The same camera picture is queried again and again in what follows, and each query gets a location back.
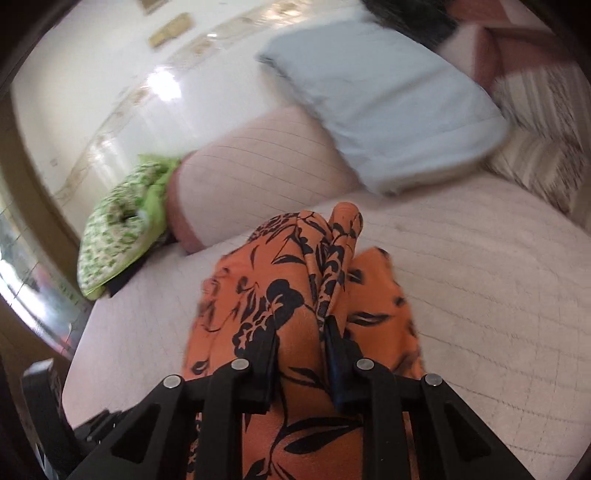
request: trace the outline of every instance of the green patterned cushion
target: green patterned cushion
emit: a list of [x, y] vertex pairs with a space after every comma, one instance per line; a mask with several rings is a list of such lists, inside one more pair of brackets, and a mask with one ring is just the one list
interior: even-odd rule
[[78, 257], [82, 293], [98, 299], [104, 285], [139, 257], [166, 229], [166, 184], [179, 158], [141, 155], [142, 163], [95, 208]]

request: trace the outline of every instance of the pink cushion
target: pink cushion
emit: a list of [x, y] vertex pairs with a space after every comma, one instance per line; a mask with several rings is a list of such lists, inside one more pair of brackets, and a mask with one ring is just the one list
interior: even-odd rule
[[185, 158], [168, 187], [168, 223], [194, 253], [358, 187], [324, 128], [290, 106]]
[[490, 31], [464, 23], [437, 49], [437, 53], [468, 75], [487, 92], [502, 73], [501, 54]]

